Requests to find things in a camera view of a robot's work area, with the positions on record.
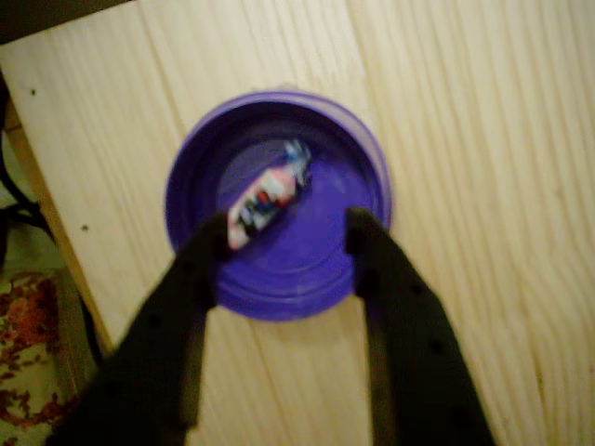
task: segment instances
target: patterned rug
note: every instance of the patterned rug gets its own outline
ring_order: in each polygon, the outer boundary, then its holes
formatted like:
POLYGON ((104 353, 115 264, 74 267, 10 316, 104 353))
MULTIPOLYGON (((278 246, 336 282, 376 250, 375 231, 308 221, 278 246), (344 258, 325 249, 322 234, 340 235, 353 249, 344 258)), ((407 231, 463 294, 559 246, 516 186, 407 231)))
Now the patterned rug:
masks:
POLYGON ((60 355, 58 278, 12 271, 0 277, 0 440, 43 444, 76 396, 60 355))

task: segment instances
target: purple lid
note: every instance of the purple lid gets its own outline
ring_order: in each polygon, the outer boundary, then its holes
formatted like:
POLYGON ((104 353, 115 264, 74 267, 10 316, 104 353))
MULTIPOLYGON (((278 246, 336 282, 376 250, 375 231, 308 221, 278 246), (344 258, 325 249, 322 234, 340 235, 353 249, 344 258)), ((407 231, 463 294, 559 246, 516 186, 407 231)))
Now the purple lid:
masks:
POLYGON ((288 321, 331 308, 352 291, 345 209, 390 225, 390 176, 374 136, 335 102, 297 91, 257 92, 208 113, 184 141, 165 196, 177 251, 205 218, 229 208, 264 169, 284 163, 284 142, 312 152, 311 186, 218 275, 220 305, 288 321))

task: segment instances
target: wooden surface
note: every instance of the wooden surface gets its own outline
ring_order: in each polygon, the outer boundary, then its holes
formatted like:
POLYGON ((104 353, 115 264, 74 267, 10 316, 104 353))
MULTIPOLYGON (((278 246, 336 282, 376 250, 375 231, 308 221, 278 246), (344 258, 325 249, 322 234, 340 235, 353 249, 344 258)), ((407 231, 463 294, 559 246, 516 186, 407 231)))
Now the wooden surface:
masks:
MULTIPOLYGON (((184 135, 222 100, 291 85, 377 134, 394 236, 442 297, 498 441, 586 445, 594 20, 589 0, 141 0, 0 63, 113 342, 172 258, 164 187, 184 135)), ((192 443, 368 444, 359 303, 284 324, 218 308, 203 385, 192 443)))

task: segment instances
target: wooden table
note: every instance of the wooden table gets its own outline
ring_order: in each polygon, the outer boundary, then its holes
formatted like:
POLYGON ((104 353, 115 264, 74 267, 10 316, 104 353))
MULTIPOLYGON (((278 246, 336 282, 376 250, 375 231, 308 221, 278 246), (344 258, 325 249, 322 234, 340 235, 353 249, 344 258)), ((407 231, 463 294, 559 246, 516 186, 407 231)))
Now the wooden table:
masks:
MULTIPOLYGON (((291 85, 377 134, 394 236, 442 297, 498 441, 586 445, 594 20, 589 0, 140 0, 0 63, 111 342, 172 259, 164 190, 184 136, 225 99, 291 85)), ((354 298, 281 324, 218 308, 190 442, 368 444, 364 346, 354 298)))

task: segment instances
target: candy wrapper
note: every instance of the candy wrapper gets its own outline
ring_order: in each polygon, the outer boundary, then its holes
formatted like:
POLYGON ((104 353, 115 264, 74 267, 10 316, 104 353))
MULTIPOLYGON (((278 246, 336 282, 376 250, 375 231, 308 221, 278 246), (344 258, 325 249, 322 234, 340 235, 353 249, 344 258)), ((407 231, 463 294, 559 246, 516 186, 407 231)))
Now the candy wrapper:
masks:
POLYGON ((230 248, 244 247, 310 184, 311 153, 298 140, 285 143, 287 164, 265 170, 228 213, 230 248))

